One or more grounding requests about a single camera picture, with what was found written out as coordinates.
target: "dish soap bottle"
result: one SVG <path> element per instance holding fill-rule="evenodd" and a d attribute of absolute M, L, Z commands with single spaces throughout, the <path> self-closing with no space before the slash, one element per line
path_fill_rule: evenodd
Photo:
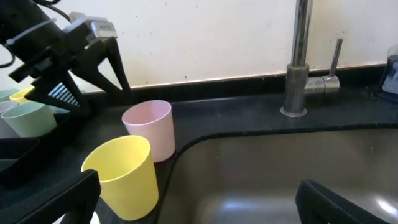
<path fill-rule="evenodd" d="M 379 96 L 398 102 L 398 44 L 387 52 L 387 65 L 379 83 Z"/>

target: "plastic cup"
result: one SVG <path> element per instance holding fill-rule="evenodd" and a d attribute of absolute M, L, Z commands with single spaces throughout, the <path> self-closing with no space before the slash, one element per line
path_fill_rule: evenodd
<path fill-rule="evenodd" d="M 94 169 L 101 184 L 101 198 L 123 220 L 147 215 L 159 198 L 155 167 L 148 140 L 123 136 L 97 147 L 81 171 Z"/>
<path fill-rule="evenodd" d="M 17 101 L 9 100 L 0 102 L 0 138 L 18 138 L 19 135 L 1 118 L 1 115 L 18 105 Z"/>
<path fill-rule="evenodd" d="M 1 118 L 23 138 L 39 137 L 57 127 L 52 109 L 34 101 L 7 110 Z"/>
<path fill-rule="evenodd" d="M 18 91 L 18 92 L 16 92 L 16 93 L 12 94 L 12 95 L 10 96 L 10 100 L 16 100 L 16 101 L 18 101 L 19 104 L 23 104 L 23 103 L 26 103 L 26 102 L 30 101 L 30 100 L 28 100 L 27 98 L 25 98 L 25 95 L 26 95 L 29 91 L 33 90 L 33 88 L 34 88 L 34 87 L 26 88 L 26 89 L 24 89 L 24 90 L 21 90 L 21 91 Z"/>
<path fill-rule="evenodd" d="M 2 90 L 0 91 L 0 102 L 9 101 L 10 96 L 14 93 L 18 92 L 17 89 L 10 89 L 10 90 Z"/>
<path fill-rule="evenodd" d="M 150 143 L 154 162 L 168 159 L 175 151 L 172 105 L 163 100 L 139 103 L 122 116 L 129 134 L 143 136 Z"/>

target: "sink basin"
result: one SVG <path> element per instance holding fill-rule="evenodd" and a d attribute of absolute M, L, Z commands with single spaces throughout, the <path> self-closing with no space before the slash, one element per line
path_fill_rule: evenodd
<path fill-rule="evenodd" d="M 396 129 L 206 140 L 178 158 L 158 223 L 300 223 L 302 179 L 398 223 L 397 146 Z"/>

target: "wall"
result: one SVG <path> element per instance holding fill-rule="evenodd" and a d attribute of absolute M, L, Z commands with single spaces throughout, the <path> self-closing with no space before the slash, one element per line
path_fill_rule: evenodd
<path fill-rule="evenodd" d="M 62 0 L 56 7 L 114 23 L 131 86 L 265 75 L 290 62 L 295 0 Z M 384 63 L 388 47 L 398 44 L 397 9 L 396 0 L 314 0 L 310 68 L 330 66 L 337 37 L 344 37 L 340 67 Z M 7 76 L 20 65 L 0 70 L 0 90 L 29 86 L 31 80 L 17 84 Z M 108 62 L 100 71 L 117 83 Z M 83 91 L 97 90 L 76 81 Z"/>

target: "countertop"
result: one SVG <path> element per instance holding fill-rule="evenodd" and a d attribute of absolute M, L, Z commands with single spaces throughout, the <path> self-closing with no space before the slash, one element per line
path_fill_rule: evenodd
<path fill-rule="evenodd" d="M 331 98 L 309 98 L 308 114 L 289 118 L 279 110 L 284 94 L 266 94 L 212 100 L 172 103 L 176 153 L 155 164 L 160 199 L 146 217 L 133 222 L 118 218 L 101 200 L 96 211 L 102 224 L 155 223 L 167 190 L 172 166 L 178 155 L 192 145 L 210 138 L 254 134 L 333 131 L 342 129 L 396 128 L 398 104 L 373 95 L 373 88 L 344 87 Z M 76 172 L 86 156 L 102 143 L 127 135 L 121 121 L 128 106 L 106 108 L 92 117 L 67 146 L 59 146 L 60 155 L 23 187 L 0 192 L 3 205 L 12 205 L 36 194 Z"/>

